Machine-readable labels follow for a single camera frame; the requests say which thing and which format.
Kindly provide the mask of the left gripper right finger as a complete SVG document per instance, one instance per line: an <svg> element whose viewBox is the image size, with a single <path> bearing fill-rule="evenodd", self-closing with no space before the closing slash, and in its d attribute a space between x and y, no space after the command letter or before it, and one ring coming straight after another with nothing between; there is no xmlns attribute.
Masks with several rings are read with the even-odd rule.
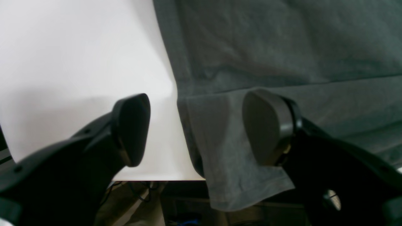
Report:
<svg viewBox="0 0 402 226"><path fill-rule="evenodd" d="M335 139L267 90L245 94L242 120L256 162L281 167L313 226L400 226L401 173Z"/></svg>

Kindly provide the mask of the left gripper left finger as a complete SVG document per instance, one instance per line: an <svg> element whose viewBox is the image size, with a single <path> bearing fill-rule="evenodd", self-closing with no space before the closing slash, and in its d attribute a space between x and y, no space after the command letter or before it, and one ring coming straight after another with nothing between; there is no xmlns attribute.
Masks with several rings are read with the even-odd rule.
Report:
<svg viewBox="0 0 402 226"><path fill-rule="evenodd" d="M115 175L140 165L150 116L147 94L120 99L72 137L1 173L1 225L91 226Z"/></svg>

